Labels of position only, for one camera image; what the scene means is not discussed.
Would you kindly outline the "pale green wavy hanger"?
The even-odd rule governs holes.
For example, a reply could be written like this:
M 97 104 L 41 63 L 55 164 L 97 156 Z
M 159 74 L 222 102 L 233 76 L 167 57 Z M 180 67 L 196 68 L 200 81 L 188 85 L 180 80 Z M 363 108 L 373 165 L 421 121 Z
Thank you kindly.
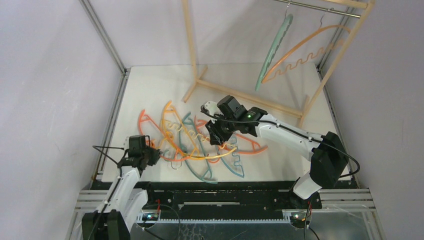
M 273 61 L 273 59 L 274 59 L 274 57 L 275 57 L 275 55 L 276 55 L 276 53 L 277 53 L 277 51 L 280 47 L 285 35 L 287 34 L 287 31 L 289 30 L 289 28 L 290 28 L 290 26 L 293 22 L 293 15 L 291 13 L 288 14 L 288 9 L 291 5 L 291 2 L 292 1 L 290 0 L 287 3 L 286 10 L 285 10 L 285 13 L 284 13 L 283 22 L 282 22 L 281 26 L 279 27 L 279 29 L 278 29 L 275 37 L 274 37 L 274 40 L 273 40 L 273 42 L 272 42 L 272 44 L 271 44 L 271 46 L 268 50 L 268 53 L 265 57 L 265 60 L 262 64 L 261 70 L 259 72 L 256 84 L 255 84 L 255 88 L 254 88 L 255 91 L 258 91 L 260 89 L 261 84 L 262 84 L 262 80 L 265 78 L 265 75 L 268 71 L 268 68 L 270 67 L 270 65 L 271 65 L 271 63 L 272 63 L 272 61 Z

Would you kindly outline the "light orange wavy hanger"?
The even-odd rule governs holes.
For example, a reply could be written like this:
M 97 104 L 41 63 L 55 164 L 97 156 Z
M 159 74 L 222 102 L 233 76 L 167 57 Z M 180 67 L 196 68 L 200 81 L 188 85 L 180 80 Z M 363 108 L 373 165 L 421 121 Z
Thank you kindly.
M 299 65 L 303 65 L 307 63 L 309 60 L 313 60 L 321 55 L 324 55 L 325 53 L 328 53 L 331 50 L 334 50 L 335 48 L 341 47 L 345 41 L 343 39 L 337 40 L 335 43 L 329 43 L 326 46 L 320 47 L 316 51 L 312 51 L 307 54 L 306 58 L 299 58 L 294 63 L 289 63 L 285 66 L 284 69 L 280 68 L 280 65 L 282 65 L 288 57 L 290 57 L 293 53 L 295 53 L 298 49 L 303 47 L 306 43 L 310 42 L 313 38 L 317 37 L 321 33 L 330 30 L 330 29 L 342 29 L 343 31 L 347 33 L 351 33 L 352 30 L 347 27 L 340 24 L 335 25 L 328 25 L 325 27 L 319 27 L 315 32 L 311 33 L 309 36 L 301 40 L 299 43 L 297 43 L 295 46 L 293 46 L 288 52 L 286 52 L 271 68 L 267 71 L 265 74 L 264 79 L 261 81 L 261 84 L 265 84 L 273 79 L 275 79 L 277 76 L 285 75 L 288 71 L 296 69 Z

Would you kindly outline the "yellow-orange plastic hanger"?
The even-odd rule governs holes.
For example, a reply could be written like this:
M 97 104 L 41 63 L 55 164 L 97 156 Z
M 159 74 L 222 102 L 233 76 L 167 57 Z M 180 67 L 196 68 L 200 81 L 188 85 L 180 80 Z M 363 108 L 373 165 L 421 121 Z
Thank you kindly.
M 175 149 L 175 161 L 184 160 L 205 160 L 205 156 L 201 155 L 200 145 L 196 143 L 201 140 L 203 135 L 196 133 L 196 128 L 189 130 L 180 117 L 173 102 L 169 100 L 162 109 L 159 128 L 163 132 L 164 140 Z M 179 142 L 188 140 L 189 148 L 183 149 L 183 143 Z

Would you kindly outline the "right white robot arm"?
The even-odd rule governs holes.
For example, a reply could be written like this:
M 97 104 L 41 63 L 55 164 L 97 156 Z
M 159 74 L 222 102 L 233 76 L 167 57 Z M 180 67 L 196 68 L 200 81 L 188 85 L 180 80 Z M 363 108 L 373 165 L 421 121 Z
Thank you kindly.
M 289 194 L 289 203 L 295 208 L 302 208 L 317 191 L 334 188 L 344 177 L 348 155 L 334 132 L 322 135 L 302 130 L 259 107 L 246 109 L 231 95 L 219 102 L 205 102 L 200 111 L 211 118 L 205 125 L 211 145 L 221 146 L 240 132 L 283 144 L 310 162 L 309 171 L 296 181 Z

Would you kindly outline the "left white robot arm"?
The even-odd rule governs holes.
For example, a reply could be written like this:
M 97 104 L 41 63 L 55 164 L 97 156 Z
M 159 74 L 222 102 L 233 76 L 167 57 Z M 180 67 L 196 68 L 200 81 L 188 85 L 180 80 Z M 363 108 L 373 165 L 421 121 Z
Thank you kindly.
M 92 212 L 81 219 L 84 240 L 129 240 L 131 229 L 142 207 L 149 209 L 156 203 L 154 192 L 144 189 L 130 198 L 147 166 L 154 166 L 161 151 L 154 148 L 148 135 L 133 135 L 126 138 L 124 151 L 117 166 L 116 176 L 102 200 Z

